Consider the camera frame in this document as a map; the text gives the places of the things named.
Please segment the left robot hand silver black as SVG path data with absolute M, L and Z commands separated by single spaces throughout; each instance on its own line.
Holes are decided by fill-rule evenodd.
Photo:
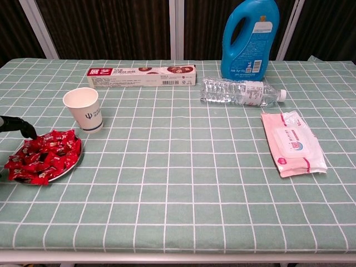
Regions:
M 0 130 L 1 132 L 20 131 L 26 139 L 35 140 L 37 138 L 35 128 L 19 117 L 1 116 Z

